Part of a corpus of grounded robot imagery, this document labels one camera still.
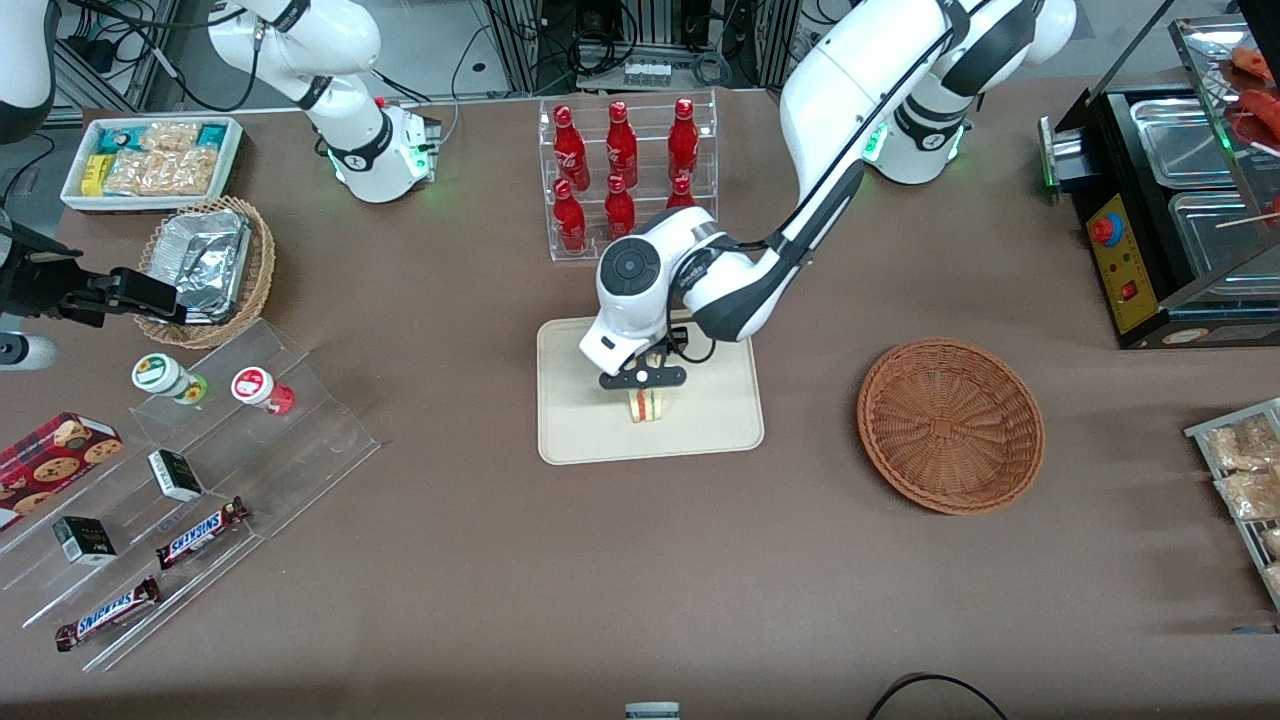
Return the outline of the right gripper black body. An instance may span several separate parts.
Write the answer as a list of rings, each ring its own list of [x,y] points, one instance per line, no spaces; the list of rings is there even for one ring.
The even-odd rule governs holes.
[[[49,316],[102,327],[114,309],[105,290],[106,277],[86,272],[79,250],[24,225],[3,227],[1,310],[18,318]]]

